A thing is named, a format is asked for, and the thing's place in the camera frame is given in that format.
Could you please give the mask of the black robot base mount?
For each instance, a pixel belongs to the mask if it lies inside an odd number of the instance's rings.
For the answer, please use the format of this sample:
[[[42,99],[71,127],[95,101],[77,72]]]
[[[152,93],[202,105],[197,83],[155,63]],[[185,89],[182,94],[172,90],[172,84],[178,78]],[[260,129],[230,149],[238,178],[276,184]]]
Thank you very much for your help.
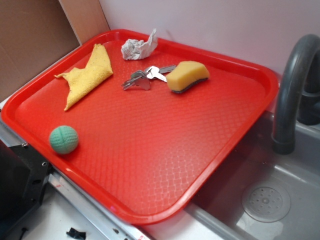
[[[51,164],[31,145],[0,143],[0,238],[43,202]]]

